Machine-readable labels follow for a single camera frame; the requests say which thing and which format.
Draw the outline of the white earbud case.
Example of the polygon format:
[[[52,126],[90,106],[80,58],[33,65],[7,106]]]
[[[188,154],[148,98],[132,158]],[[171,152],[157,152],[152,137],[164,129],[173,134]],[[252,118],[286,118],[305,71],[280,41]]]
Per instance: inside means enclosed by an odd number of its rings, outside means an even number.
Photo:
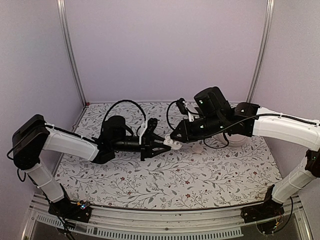
[[[201,146],[193,146],[192,148],[192,151],[196,154],[201,154],[203,151],[204,151],[204,148],[201,147]]]
[[[182,147],[182,143],[177,140],[171,139],[169,134],[164,137],[163,144],[169,146],[172,150],[179,150]]]

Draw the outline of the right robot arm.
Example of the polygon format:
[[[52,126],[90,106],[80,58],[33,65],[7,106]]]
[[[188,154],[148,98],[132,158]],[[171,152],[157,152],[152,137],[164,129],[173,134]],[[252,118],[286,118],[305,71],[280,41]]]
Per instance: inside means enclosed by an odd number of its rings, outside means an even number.
[[[305,157],[283,180],[268,189],[258,213],[269,218],[289,197],[320,176],[320,122],[286,115],[258,104],[241,102],[231,107],[221,90],[206,88],[194,96],[196,112],[183,99],[178,108],[190,119],[182,120],[171,139],[191,143],[218,134],[269,137],[306,147]]]

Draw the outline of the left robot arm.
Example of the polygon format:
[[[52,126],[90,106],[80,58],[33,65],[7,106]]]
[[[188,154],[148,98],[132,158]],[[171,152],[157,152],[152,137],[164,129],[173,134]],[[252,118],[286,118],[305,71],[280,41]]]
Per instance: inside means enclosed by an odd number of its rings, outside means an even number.
[[[165,138],[155,134],[157,125],[156,118],[145,120],[135,135],[125,118],[116,115],[103,121],[99,137],[88,139],[55,127],[36,114],[13,134],[7,157],[35,182],[63,217],[70,217],[74,205],[41,162],[42,152],[67,154],[98,165],[113,160],[116,152],[139,153],[141,161],[145,161],[172,149]]]

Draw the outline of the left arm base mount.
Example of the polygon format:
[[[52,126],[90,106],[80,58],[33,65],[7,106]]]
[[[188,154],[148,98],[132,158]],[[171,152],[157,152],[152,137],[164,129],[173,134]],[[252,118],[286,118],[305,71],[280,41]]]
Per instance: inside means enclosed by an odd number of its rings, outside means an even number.
[[[92,214],[91,203],[89,201],[80,200],[77,203],[72,202],[60,184],[63,191],[63,198],[57,202],[49,204],[48,213],[68,220],[88,223]]]

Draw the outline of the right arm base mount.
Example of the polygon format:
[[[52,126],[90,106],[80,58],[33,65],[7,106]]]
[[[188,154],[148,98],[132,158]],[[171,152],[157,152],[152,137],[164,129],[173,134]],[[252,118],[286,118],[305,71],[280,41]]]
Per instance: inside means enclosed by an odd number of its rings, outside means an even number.
[[[240,216],[244,219],[245,223],[265,220],[284,214],[285,211],[283,208],[283,204],[272,200],[272,192],[274,187],[275,185],[273,184],[267,189],[262,203],[243,207],[241,209]]]

